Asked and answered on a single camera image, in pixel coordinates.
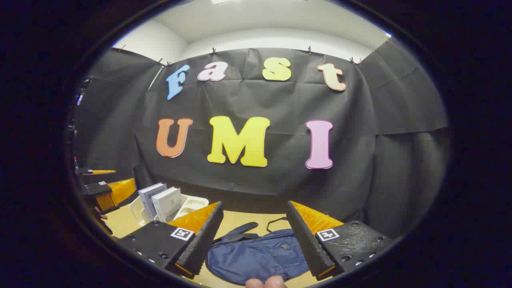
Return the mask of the blue schoolbag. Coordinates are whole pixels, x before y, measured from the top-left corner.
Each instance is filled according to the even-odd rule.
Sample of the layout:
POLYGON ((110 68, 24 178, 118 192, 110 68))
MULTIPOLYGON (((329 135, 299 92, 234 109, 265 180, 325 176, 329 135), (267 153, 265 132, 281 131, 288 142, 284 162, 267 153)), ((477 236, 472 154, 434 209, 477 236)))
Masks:
POLYGON ((249 222, 214 240, 205 259, 207 269, 238 286, 249 279, 265 281, 272 276, 287 281, 309 271, 291 228, 267 229, 264 236, 249 233, 257 226, 256 222, 249 222))

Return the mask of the white bookshelf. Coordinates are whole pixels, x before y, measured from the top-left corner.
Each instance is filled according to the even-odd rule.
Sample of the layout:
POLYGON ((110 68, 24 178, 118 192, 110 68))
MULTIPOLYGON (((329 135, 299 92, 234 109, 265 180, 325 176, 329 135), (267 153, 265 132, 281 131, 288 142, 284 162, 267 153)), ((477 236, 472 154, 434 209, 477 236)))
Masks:
MULTIPOLYGON (((193 211, 197 211, 200 208, 204 208, 208 206, 209 201, 206 198, 201 197, 195 197, 195 196, 188 196, 185 194, 181 195, 181 201, 182 206, 179 208, 177 213, 174 213, 174 215, 168 219, 169 221, 176 220, 180 217, 183 217, 193 211)), ((134 201, 132 201, 128 208, 133 216, 133 218, 136 221, 136 224, 139 226, 144 226, 148 224, 150 221, 150 218, 148 217, 148 214, 146 213, 146 210, 144 209, 144 205, 142 201, 140 200, 140 197, 138 196, 134 201)), ((158 216, 155 216, 153 220, 160 220, 158 216)))

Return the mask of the grey cover book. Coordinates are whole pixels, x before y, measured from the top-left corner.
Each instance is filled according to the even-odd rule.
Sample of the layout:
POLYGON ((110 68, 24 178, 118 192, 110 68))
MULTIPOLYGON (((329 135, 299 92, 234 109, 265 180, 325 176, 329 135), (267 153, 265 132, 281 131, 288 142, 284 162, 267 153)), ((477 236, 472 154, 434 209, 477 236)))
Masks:
POLYGON ((164 192, 167 188, 168 187, 165 183, 159 182, 138 191, 140 200, 144 207, 144 211, 146 211, 150 221, 153 221, 154 217, 157 215, 152 197, 161 192, 164 192))

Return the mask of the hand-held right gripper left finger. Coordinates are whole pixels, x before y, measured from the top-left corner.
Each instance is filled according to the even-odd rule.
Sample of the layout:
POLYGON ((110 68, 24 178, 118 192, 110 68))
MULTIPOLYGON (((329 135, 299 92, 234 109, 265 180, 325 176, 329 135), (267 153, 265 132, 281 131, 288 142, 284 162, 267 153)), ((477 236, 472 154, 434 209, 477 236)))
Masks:
POLYGON ((223 202, 217 201, 170 222, 151 221, 118 243, 152 266, 194 279, 223 217, 223 202))

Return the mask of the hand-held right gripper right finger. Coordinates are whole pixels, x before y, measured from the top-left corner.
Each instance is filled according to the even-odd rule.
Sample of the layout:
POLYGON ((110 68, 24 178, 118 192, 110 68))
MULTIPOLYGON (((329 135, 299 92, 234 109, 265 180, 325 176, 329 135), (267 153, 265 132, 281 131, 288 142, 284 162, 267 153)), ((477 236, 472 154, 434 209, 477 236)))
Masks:
POLYGON ((295 201, 287 205, 286 217, 317 280, 352 273, 394 243, 361 221, 344 223, 295 201))

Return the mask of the black backdrop cloth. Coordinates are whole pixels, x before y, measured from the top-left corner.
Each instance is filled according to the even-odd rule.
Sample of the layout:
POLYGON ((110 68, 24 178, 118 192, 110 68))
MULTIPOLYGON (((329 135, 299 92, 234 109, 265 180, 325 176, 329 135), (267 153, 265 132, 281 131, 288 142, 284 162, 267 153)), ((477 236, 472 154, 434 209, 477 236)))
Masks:
POLYGON ((181 187, 225 209, 284 213, 289 200, 392 238, 437 197, 450 157, 439 92, 394 40, 360 64, 305 51, 243 48, 159 67, 110 49, 76 107, 80 166, 181 187), (263 168, 211 163, 210 119, 240 132, 270 121, 263 168))

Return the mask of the white cover book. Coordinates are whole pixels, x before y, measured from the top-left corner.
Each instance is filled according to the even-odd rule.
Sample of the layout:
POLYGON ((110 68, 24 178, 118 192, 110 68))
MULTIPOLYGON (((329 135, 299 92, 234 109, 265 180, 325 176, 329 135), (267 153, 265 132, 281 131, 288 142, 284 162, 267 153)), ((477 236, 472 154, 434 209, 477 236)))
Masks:
POLYGON ((170 222, 174 219, 182 206, 180 188, 172 187, 152 196, 156 216, 154 220, 170 222))

